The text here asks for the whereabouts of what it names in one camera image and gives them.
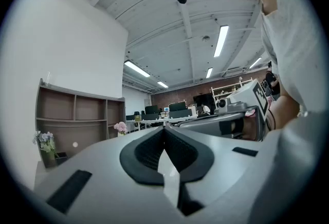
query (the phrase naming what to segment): light fixture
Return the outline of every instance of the light fixture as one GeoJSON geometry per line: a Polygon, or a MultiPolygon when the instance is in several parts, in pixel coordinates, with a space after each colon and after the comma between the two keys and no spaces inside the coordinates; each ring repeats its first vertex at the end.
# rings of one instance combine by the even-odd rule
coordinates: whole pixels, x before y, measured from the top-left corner
{"type": "Polygon", "coordinates": [[[207,76],[206,76],[206,79],[210,77],[210,75],[211,75],[211,72],[212,72],[212,68],[209,68],[209,69],[208,69],[208,72],[207,72],[207,76]]]}
{"type": "Polygon", "coordinates": [[[217,46],[216,46],[214,57],[218,57],[221,54],[227,32],[228,32],[228,26],[221,26],[220,35],[218,36],[218,41],[217,41],[217,46]]]}
{"type": "Polygon", "coordinates": [[[126,66],[130,67],[131,69],[133,69],[133,70],[139,72],[139,73],[142,74],[143,76],[145,76],[145,77],[150,77],[150,75],[149,75],[147,72],[143,71],[141,68],[139,68],[137,65],[135,65],[135,64],[132,63],[131,61],[129,61],[129,60],[128,60],[128,61],[125,61],[124,64],[125,64],[126,66]]]}
{"type": "Polygon", "coordinates": [[[168,86],[166,86],[166,84],[164,84],[163,82],[158,82],[158,84],[160,84],[160,85],[163,86],[164,88],[168,88],[168,86]]]}
{"type": "Polygon", "coordinates": [[[261,58],[262,57],[259,57],[250,67],[249,67],[249,69],[251,69],[258,61],[260,61],[261,60],[261,58]]]}

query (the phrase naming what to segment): person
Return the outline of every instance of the person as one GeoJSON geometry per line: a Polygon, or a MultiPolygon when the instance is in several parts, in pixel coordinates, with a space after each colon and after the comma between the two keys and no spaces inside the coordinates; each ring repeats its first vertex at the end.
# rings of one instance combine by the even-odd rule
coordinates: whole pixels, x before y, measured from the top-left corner
{"type": "Polygon", "coordinates": [[[274,100],[278,100],[280,97],[280,84],[279,80],[275,77],[275,75],[272,73],[272,62],[268,63],[268,69],[266,71],[266,82],[269,86],[271,86],[272,89],[272,96],[274,100]]]}
{"type": "MultiPolygon", "coordinates": [[[[327,110],[327,43],[308,0],[260,0],[259,4],[262,42],[280,84],[280,97],[267,114],[267,134],[294,119],[300,105],[308,111],[327,110]]],[[[255,118],[244,119],[242,133],[255,139],[255,118]]]]}
{"type": "Polygon", "coordinates": [[[210,114],[210,109],[207,105],[202,104],[201,107],[203,109],[204,114],[210,114]]]}

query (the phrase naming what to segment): white ceiling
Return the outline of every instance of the white ceiling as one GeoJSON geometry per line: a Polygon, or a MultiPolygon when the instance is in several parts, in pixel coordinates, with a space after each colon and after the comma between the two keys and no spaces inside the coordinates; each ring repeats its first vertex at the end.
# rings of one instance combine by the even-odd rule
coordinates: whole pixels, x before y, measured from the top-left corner
{"type": "Polygon", "coordinates": [[[221,78],[227,69],[249,67],[268,56],[261,42],[259,0],[91,0],[101,6],[128,31],[126,59],[149,74],[145,78],[124,66],[123,85],[147,92],[159,92],[158,81],[170,88],[205,82],[209,67],[211,78],[221,78]],[[219,57],[214,58],[220,25],[229,32],[219,57]],[[207,35],[210,39],[203,42],[207,35]]]}

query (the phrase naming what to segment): black rubber pad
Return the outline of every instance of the black rubber pad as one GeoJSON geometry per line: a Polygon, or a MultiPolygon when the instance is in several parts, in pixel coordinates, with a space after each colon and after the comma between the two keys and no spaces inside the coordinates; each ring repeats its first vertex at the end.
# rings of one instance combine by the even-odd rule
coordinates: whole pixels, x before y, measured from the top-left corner
{"type": "Polygon", "coordinates": [[[75,171],[75,173],[47,200],[47,203],[65,214],[91,176],[92,173],[88,171],[75,171]]]}
{"type": "Polygon", "coordinates": [[[253,157],[255,157],[258,153],[258,151],[246,149],[246,148],[242,148],[242,147],[235,147],[232,151],[240,153],[240,154],[244,154],[247,156],[253,156],[253,157]]]}

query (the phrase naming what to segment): desk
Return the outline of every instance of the desk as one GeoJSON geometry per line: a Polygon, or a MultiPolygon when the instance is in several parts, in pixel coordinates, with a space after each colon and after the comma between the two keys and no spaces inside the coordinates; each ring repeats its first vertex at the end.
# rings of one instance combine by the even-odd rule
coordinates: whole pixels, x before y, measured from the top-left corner
{"type": "Polygon", "coordinates": [[[162,123],[165,126],[166,123],[172,124],[172,123],[178,123],[178,122],[183,122],[186,120],[191,120],[197,118],[197,115],[195,116],[189,116],[189,117],[181,117],[181,118],[169,118],[169,117],[164,117],[161,119],[157,120],[142,120],[142,121],[135,121],[135,120],[127,120],[126,123],[137,123],[138,124],[138,130],[140,130],[140,124],[152,124],[152,123],[162,123]]]}

